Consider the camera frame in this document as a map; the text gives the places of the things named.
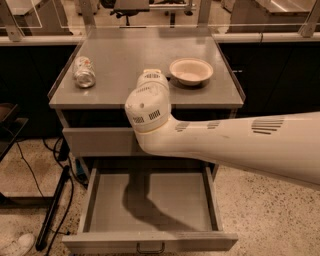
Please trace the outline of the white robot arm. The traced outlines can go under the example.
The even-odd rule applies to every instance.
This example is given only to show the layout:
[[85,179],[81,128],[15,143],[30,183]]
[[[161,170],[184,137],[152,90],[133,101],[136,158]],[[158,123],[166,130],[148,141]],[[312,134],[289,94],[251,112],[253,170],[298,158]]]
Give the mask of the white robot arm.
[[169,96],[166,77],[146,70],[126,100],[126,115],[144,152],[320,185],[319,112],[181,121],[171,114]]

